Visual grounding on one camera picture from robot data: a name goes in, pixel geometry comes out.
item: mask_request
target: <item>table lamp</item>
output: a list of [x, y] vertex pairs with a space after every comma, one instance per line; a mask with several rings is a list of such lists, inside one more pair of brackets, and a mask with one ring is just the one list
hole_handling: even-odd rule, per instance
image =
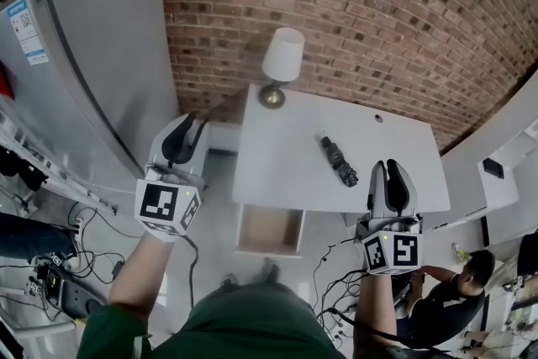
[[272, 37], [261, 69], [272, 83], [260, 90], [260, 103], [270, 109], [280, 108], [286, 101], [281, 86], [293, 81], [301, 71], [304, 36], [295, 29], [282, 27]]

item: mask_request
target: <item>white lampshade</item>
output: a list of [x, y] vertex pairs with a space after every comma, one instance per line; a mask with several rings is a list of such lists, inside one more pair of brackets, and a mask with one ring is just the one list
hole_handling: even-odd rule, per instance
[[293, 81], [301, 71], [303, 47], [301, 32], [282, 27], [273, 35], [261, 68], [273, 80]]

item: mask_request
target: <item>energy label sticker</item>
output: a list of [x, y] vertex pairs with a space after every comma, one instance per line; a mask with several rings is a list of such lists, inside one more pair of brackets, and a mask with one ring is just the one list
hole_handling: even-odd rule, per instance
[[29, 64], [38, 65], [49, 61], [35, 31], [26, 0], [19, 0], [8, 8], [8, 16]]

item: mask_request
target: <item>qr code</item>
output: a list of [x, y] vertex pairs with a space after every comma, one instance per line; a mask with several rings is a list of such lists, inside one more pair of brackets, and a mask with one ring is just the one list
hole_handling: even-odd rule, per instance
[[32, 25], [32, 19], [30, 18], [28, 11], [20, 14], [20, 21], [23, 24], [23, 28], [27, 28]]

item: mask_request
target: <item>refrigerator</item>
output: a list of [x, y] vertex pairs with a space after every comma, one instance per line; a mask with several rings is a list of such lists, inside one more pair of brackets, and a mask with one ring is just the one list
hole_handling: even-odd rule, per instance
[[7, 0], [0, 111], [27, 146], [85, 186], [135, 192], [177, 117], [163, 0]]

